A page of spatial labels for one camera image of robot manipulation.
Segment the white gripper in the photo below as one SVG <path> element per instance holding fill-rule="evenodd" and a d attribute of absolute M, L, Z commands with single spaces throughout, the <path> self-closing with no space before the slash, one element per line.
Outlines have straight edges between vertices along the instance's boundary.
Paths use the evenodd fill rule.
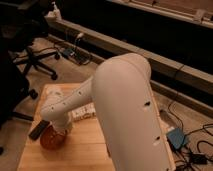
<path fill-rule="evenodd" d="M 96 116 L 96 111 L 92 103 L 87 104 L 83 107 L 79 107 L 72 111 L 72 118 L 75 122 L 92 118 Z"/>

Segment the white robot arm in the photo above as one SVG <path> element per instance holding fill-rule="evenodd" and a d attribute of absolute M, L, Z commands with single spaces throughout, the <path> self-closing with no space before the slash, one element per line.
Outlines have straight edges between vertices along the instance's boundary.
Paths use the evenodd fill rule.
<path fill-rule="evenodd" d="M 62 120 L 69 111 L 92 103 L 116 171 L 175 171 L 150 78 L 145 57 L 112 57 L 66 95 L 51 90 L 41 116 Z"/>

